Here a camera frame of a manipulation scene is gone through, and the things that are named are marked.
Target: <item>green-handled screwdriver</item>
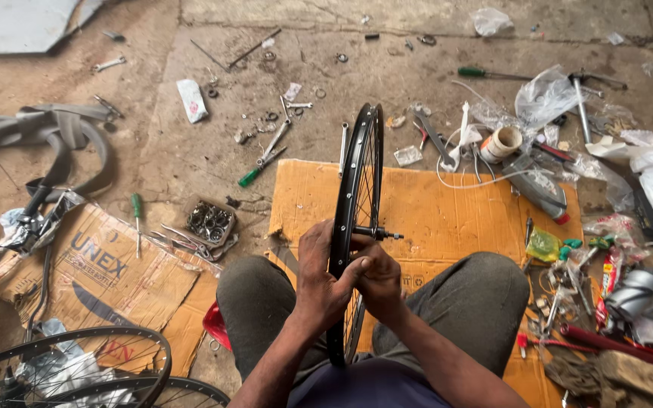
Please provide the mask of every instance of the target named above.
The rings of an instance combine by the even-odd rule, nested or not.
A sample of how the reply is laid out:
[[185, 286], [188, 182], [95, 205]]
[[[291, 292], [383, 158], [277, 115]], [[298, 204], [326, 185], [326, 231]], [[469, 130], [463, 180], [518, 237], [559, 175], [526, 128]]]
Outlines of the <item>green-handled screwdriver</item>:
[[460, 67], [458, 68], [458, 75], [475, 76], [479, 78], [502, 77], [506, 79], [533, 80], [533, 77], [531, 76], [514, 75], [511, 73], [492, 73], [490, 71], [482, 70], [476, 67]]
[[271, 154], [268, 155], [265, 161], [261, 163], [261, 165], [256, 166], [252, 171], [246, 173], [245, 176], [241, 177], [241, 180], [238, 181], [238, 185], [241, 187], [246, 187], [249, 184], [251, 184], [252, 181], [256, 180], [256, 177], [258, 177], [259, 174], [263, 171], [263, 168], [267, 166], [268, 163], [274, 161], [275, 158], [277, 158], [278, 155], [284, 152], [286, 150], [286, 146], [282, 147], [281, 149], [276, 149]]
[[138, 230], [138, 243], [135, 249], [135, 258], [140, 259], [140, 207], [142, 203], [140, 200], [140, 194], [134, 192], [130, 196], [130, 202], [133, 204], [133, 209], [135, 210], [135, 228]]

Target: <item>hand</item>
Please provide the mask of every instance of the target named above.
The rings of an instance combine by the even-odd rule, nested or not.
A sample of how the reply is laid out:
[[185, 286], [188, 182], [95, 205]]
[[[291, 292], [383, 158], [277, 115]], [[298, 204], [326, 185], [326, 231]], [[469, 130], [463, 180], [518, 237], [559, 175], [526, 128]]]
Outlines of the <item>hand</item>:
[[357, 258], [372, 259], [371, 268], [359, 278], [356, 286], [369, 313], [392, 328], [404, 319], [407, 311], [400, 288], [400, 265], [365, 235], [352, 234], [350, 249], [359, 251], [354, 255]]
[[299, 239], [299, 277], [292, 317], [297, 324], [319, 336], [344, 316], [354, 285], [372, 261], [358, 257], [337, 280], [327, 271], [334, 219], [311, 227]]

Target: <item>blue shirt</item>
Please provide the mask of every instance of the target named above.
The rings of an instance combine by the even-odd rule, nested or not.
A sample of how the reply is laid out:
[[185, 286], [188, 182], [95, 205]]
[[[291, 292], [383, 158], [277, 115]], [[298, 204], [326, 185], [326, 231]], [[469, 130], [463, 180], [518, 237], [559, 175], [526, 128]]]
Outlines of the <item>blue shirt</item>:
[[291, 391], [286, 406], [451, 408], [432, 390], [424, 376], [408, 366], [379, 357], [346, 368], [322, 366]]

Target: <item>person's right hand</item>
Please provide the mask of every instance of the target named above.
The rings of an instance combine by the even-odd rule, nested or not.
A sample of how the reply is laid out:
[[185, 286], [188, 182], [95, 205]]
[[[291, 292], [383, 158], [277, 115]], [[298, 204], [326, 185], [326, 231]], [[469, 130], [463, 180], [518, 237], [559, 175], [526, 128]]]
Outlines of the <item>person's right hand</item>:
[[371, 267], [356, 285], [369, 313], [387, 327], [402, 320], [407, 308], [401, 295], [400, 265], [377, 242], [365, 235], [352, 234], [350, 249], [358, 250], [352, 256], [354, 259], [362, 256], [372, 259]]

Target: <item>cardboard sheet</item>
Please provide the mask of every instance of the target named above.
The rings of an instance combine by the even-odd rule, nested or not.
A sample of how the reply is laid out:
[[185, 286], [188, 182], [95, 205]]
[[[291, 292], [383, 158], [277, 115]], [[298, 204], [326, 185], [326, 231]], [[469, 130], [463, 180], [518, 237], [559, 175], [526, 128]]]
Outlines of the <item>cardboard sheet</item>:
[[[68, 330], [138, 325], [162, 330], [171, 347], [173, 376], [187, 376], [203, 337], [203, 317], [215, 301], [218, 267], [183, 251], [168, 253], [103, 209], [85, 204], [57, 232], [50, 297], [37, 318], [58, 318]], [[39, 302], [43, 250], [29, 258], [14, 252], [0, 263], [0, 298], [23, 324]]]
[[[279, 161], [269, 230], [282, 229], [294, 256], [299, 236], [315, 223], [334, 216], [340, 186], [337, 167], [334, 163]], [[475, 175], [442, 175], [452, 185], [477, 182]], [[402, 266], [402, 285], [408, 292], [416, 291], [449, 265], [478, 251], [500, 253], [521, 264], [525, 258], [525, 221], [529, 216], [536, 226], [562, 240], [583, 238], [576, 190], [568, 186], [564, 189], [571, 221], [558, 226], [524, 197], [511, 195], [508, 181], [456, 190], [443, 186], [435, 172], [384, 168], [379, 222], [391, 232], [400, 232], [405, 239], [386, 240], [382, 246]], [[295, 283], [296, 277], [283, 258], [283, 254], [269, 255]], [[372, 316], [365, 316], [358, 351], [371, 350], [375, 323]], [[560, 406], [561, 396], [543, 376], [537, 355], [523, 360], [516, 347], [505, 380], [531, 406]]]

